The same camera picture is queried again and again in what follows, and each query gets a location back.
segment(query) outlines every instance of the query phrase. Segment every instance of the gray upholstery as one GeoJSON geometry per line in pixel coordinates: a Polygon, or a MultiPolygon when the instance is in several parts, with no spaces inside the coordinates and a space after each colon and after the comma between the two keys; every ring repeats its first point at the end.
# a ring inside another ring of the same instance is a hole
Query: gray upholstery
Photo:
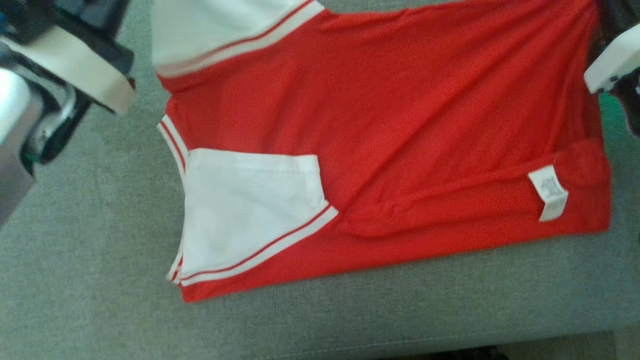
{"type": "MultiPolygon", "coordinates": [[[[424,1],[326,0],[384,10],[424,1]]],[[[640,321],[640,141],[605,98],[611,231],[312,279],[185,305],[165,281],[182,190],[155,129],[150,0],[122,41],[140,97],[93,109],[0,231],[0,359],[375,359],[640,321]]]]}

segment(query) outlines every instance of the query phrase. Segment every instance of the t-shirt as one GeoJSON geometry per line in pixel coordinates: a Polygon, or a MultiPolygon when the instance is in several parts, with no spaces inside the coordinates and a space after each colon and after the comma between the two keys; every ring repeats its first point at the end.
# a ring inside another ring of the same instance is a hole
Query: t-shirt
{"type": "Polygon", "coordinates": [[[590,0],[156,0],[186,302],[604,231],[590,0]]]}

